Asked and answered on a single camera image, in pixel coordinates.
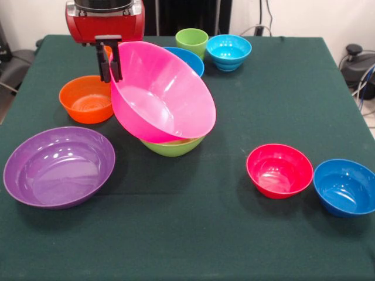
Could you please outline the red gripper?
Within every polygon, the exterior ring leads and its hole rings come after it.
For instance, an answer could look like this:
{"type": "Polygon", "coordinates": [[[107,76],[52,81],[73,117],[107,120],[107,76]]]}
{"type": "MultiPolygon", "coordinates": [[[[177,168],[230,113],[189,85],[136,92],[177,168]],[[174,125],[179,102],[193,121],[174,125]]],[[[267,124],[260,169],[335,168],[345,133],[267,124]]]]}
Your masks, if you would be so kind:
{"type": "MultiPolygon", "coordinates": [[[[109,39],[111,42],[111,70],[115,82],[122,80],[119,42],[142,40],[145,31],[143,2],[67,2],[66,23],[77,43],[95,44],[109,39]]],[[[102,43],[96,44],[101,81],[111,81],[110,67],[102,43]]]]}

